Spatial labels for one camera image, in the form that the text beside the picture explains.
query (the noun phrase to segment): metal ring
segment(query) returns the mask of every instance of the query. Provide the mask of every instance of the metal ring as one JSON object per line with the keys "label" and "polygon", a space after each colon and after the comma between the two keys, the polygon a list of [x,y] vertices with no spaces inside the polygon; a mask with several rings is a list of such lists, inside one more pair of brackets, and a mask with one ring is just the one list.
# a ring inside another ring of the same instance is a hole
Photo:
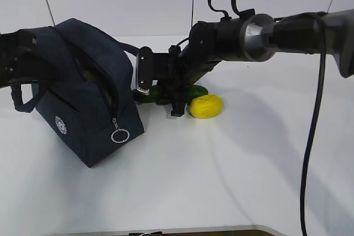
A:
{"label": "metal ring", "polygon": [[[127,138],[125,138],[125,140],[116,141],[116,140],[114,139],[114,135],[115,135],[116,133],[118,133],[119,131],[124,131],[124,132],[127,133]],[[126,142],[126,141],[129,139],[130,136],[131,136],[131,135],[130,135],[129,131],[127,131],[127,130],[125,130],[125,129],[117,129],[117,130],[115,130],[115,131],[112,133],[111,139],[112,139],[112,141],[113,141],[114,143],[124,143],[124,142]]]}

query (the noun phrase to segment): zipper pull ring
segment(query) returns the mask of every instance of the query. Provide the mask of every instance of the zipper pull ring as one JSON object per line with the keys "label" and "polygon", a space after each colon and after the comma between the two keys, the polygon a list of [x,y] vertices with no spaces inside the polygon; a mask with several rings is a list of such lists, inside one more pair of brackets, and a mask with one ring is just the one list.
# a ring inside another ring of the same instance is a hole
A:
{"label": "zipper pull ring", "polygon": [[116,130],[119,130],[119,126],[118,126],[118,123],[117,123],[117,118],[113,118],[112,119],[112,122],[113,122],[113,124],[114,124],[114,127],[116,128]]}
{"label": "zipper pull ring", "polygon": [[[126,142],[126,141],[129,139],[129,137],[131,136],[130,133],[129,133],[129,131],[127,131],[127,130],[125,130],[125,129],[120,129],[120,128],[119,128],[119,125],[118,125],[118,123],[117,123],[117,118],[114,117],[114,118],[112,119],[112,122],[113,122],[113,124],[114,124],[114,127],[116,128],[116,130],[113,131],[113,133],[112,133],[112,135],[111,135],[112,141],[113,141],[114,143],[124,143],[124,142]],[[120,131],[125,132],[125,133],[127,134],[127,137],[126,137],[124,140],[119,140],[119,141],[118,141],[118,140],[114,139],[114,135],[115,135],[116,133],[120,132]]]}

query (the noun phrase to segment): white logo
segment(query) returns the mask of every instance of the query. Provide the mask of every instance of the white logo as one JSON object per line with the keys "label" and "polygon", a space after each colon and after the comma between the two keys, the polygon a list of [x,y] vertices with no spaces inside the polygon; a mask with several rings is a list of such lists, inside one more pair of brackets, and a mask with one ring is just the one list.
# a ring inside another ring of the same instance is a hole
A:
{"label": "white logo", "polygon": [[55,124],[61,134],[63,134],[63,135],[67,134],[66,125],[60,117],[58,117],[58,116],[55,117]]}

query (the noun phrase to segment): yellow object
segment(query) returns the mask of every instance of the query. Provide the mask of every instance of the yellow object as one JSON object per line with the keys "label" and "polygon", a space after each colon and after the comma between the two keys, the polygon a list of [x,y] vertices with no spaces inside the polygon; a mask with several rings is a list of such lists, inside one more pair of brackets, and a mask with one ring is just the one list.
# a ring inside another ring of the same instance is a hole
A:
{"label": "yellow object", "polygon": [[190,104],[190,113],[195,118],[211,118],[220,113],[222,99],[218,95],[204,95],[194,98]]}

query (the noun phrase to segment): bag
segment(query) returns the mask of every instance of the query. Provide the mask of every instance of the bag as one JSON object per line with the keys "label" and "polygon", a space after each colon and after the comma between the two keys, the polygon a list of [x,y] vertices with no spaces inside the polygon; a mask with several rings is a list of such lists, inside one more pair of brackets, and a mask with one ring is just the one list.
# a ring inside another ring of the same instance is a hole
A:
{"label": "bag", "polygon": [[29,31],[37,36],[39,56],[59,69],[60,80],[33,84],[26,104],[20,87],[13,87],[16,110],[36,107],[88,167],[144,133],[131,91],[133,67],[123,51],[137,55],[137,48],[76,19]]}

